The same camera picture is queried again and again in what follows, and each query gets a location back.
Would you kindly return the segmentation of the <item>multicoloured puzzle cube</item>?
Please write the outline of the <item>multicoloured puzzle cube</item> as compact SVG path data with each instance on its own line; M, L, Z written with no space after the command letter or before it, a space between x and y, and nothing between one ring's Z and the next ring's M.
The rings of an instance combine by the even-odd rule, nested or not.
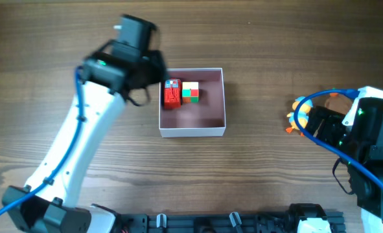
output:
M183 82L181 89L182 102L198 103L199 101L199 83L198 82Z

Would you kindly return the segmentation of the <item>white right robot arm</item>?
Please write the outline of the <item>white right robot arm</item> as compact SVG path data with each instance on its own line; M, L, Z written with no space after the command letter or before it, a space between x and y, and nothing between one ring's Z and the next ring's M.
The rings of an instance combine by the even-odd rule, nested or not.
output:
M357 197L365 232L383 232L383 90L366 86L322 94L345 96L352 104L344 112L313 107L305 131L325 149L343 153L337 163L347 167L348 193Z

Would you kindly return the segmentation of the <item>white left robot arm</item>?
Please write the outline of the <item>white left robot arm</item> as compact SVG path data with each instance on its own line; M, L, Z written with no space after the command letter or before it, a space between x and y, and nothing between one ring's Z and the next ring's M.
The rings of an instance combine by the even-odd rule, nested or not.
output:
M121 17L119 35L75 69L76 93L50 150L23 187L6 189L2 203L24 232L119 232L119 215L78 205L86 171L106 132L131 101L130 93L164 82L167 68L150 48L157 26Z

